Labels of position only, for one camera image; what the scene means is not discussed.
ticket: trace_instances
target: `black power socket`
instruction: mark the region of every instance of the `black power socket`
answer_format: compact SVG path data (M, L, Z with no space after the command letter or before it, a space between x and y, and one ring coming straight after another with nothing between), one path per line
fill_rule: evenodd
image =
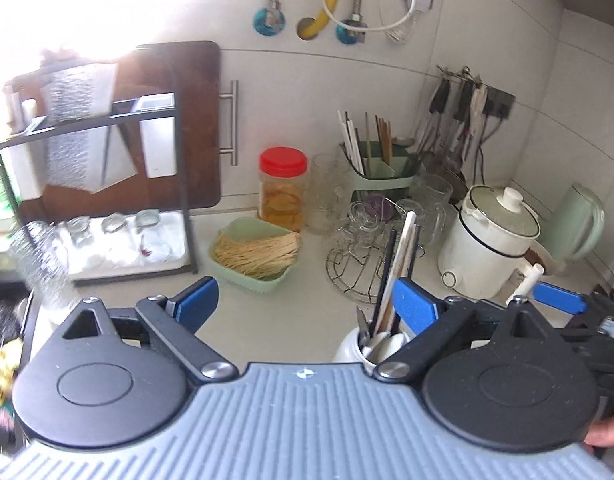
M487 88L487 101L482 110L484 115L495 117L503 121L510 117L511 109L516 102L516 96L489 86Z

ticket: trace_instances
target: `green plastic bowl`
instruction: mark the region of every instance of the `green plastic bowl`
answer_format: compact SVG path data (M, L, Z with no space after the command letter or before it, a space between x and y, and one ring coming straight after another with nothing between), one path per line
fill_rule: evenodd
M249 240L260 240L260 238L269 238L271 236L283 236L291 233L291 231L258 218L244 216L242 218L236 218L228 226L221 229L219 233L224 234L232 240L245 242ZM225 278L226 280L229 280L232 283L236 283L237 285L243 286L255 292L264 294L274 290L280 284L280 282L284 280L287 272L289 272L289 269L292 267L287 267L281 274L275 277L271 277L266 280L257 280L256 278L245 276L240 272L236 272L233 269L228 269L214 260L213 250L216 247L216 243L218 243L217 236L209 246L209 251L207 254L207 260L209 261L210 267L213 268L213 273L217 276Z

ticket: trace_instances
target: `black metal rack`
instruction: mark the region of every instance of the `black metal rack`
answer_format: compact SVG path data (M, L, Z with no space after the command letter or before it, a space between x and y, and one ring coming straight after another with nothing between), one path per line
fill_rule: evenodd
M139 47L138 50L149 50L156 56L159 55L153 49L148 47ZM174 145L177 164L177 181L178 190L180 193L180 208L164 208L164 211L180 211L183 216L183 225L185 229L185 240L187 243L187 256L189 262L176 269L146 271L136 274L124 274L120 276L109 276L104 278L94 278L87 280L76 280L79 285L87 285L91 283L108 283L118 282L124 280L133 280L138 278L155 278L158 276L170 276L172 274L181 274L182 272L191 272L196 274L198 272L198 263L196 256L196 245L194 240L194 234L191 225L191 215L189 213L189 194L187 189L187 173L185 170L185 156L182 143L182 126L180 120L180 103L177 99L177 80L174 71L164 57L161 58L169 69L169 76L171 86L174 94L174 105L172 107L159 107L158 109L144 110L132 112L133 104L138 101L137 99L124 100L114 102L112 105L112 112L110 115L86 118L76 121L69 121L67 123L58 123L55 125L48 125L47 118L38 118L32 122L30 126L23 132L12 134L5 140L0 141L0 176L2 178L7 198L11 204L16 221L20 226L24 226L26 221L22 218L18 202L14 195L13 187L11 185L10 177L4 165L2 158L2 149L11 148L12 146L20 146L28 142L34 142L36 140L50 139L51 137L57 137L61 135L70 134L73 132L79 132L82 130L90 130L94 128L101 128L104 126L112 126L114 124L126 124L135 123L139 121L147 121L152 119L161 118L173 118L174 119ZM123 213L135 214L137 211L123 211Z

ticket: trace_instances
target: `human hand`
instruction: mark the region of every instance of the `human hand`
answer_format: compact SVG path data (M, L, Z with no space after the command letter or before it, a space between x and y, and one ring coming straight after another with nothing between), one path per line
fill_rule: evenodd
M601 422L594 422L585 437L585 444L594 447L614 446L614 416Z

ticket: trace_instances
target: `white electric pot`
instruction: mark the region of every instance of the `white electric pot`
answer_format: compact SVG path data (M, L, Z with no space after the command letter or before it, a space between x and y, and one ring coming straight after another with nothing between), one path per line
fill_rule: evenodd
M517 290L526 294L543 272L524 259L539 234L538 216L515 189L472 186L438 255L443 283L468 298L492 298L519 269L526 280Z

